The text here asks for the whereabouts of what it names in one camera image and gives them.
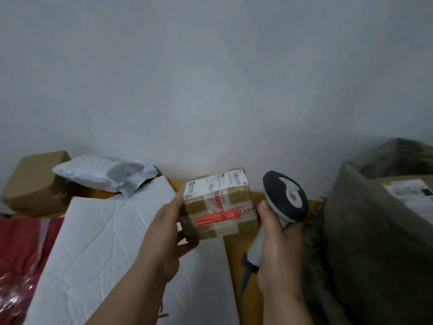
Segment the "red plastic bag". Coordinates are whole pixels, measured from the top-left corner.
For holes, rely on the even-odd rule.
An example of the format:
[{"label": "red plastic bag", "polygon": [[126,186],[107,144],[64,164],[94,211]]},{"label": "red plastic bag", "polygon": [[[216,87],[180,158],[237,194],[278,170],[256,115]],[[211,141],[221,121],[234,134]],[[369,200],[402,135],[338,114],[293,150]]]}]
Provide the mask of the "red plastic bag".
[{"label": "red plastic bag", "polygon": [[0,221],[0,325],[22,322],[63,218]]}]

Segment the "person's left hand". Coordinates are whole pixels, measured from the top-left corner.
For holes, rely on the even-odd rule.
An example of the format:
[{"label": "person's left hand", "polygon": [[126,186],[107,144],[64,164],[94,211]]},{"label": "person's left hand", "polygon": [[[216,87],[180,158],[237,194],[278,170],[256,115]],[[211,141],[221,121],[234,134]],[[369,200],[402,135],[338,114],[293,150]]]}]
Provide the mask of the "person's left hand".
[{"label": "person's left hand", "polygon": [[176,225],[183,202],[182,194],[177,193],[169,204],[159,209],[144,235],[136,260],[139,267],[150,267],[164,283],[176,275],[179,258],[198,245],[198,242],[178,245],[185,238],[182,231],[177,232]]}]

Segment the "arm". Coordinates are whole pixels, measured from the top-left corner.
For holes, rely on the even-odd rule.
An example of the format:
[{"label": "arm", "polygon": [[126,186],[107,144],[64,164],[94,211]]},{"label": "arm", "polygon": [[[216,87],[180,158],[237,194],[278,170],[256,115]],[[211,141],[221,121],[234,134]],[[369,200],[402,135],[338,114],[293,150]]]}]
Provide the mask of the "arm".
[{"label": "arm", "polygon": [[179,258],[198,243],[177,245],[182,195],[161,207],[144,236],[137,260],[85,325],[154,325],[166,284],[179,270]]},{"label": "arm", "polygon": [[301,286],[302,223],[282,230],[266,201],[258,211],[265,227],[263,259],[257,273],[263,294],[263,324],[313,325]]}]

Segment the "fingernail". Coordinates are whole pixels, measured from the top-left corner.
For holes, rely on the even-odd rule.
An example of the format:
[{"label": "fingernail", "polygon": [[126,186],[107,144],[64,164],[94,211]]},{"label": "fingernail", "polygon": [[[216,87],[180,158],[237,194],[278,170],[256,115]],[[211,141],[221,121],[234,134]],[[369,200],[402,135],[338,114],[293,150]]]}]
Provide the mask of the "fingernail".
[{"label": "fingernail", "polygon": [[262,207],[263,209],[267,210],[267,209],[269,208],[268,201],[264,199],[264,200],[260,203],[260,207]]}]

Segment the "hand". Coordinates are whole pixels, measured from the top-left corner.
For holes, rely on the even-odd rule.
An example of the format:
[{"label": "hand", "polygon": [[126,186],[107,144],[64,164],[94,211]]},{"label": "hand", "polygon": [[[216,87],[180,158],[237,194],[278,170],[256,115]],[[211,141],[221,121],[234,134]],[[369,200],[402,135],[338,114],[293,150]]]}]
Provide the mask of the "hand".
[{"label": "hand", "polygon": [[139,267],[152,269],[165,284],[179,270],[179,258],[198,245],[198,242],[178,245],[185,238],[182,231],[177,232],[176,225],[183,202],[182,194],[177,193],[169,204],[159,209],[144,235],[136,261]]},{"label": "hand", "polygon": [[302,300],[302,223],[289,224],[282,230],[277,215],[266,200],[260,203],[258,213],[265,227],[262,264],[257,273],[258,287],[264,299],[283,293]]}]

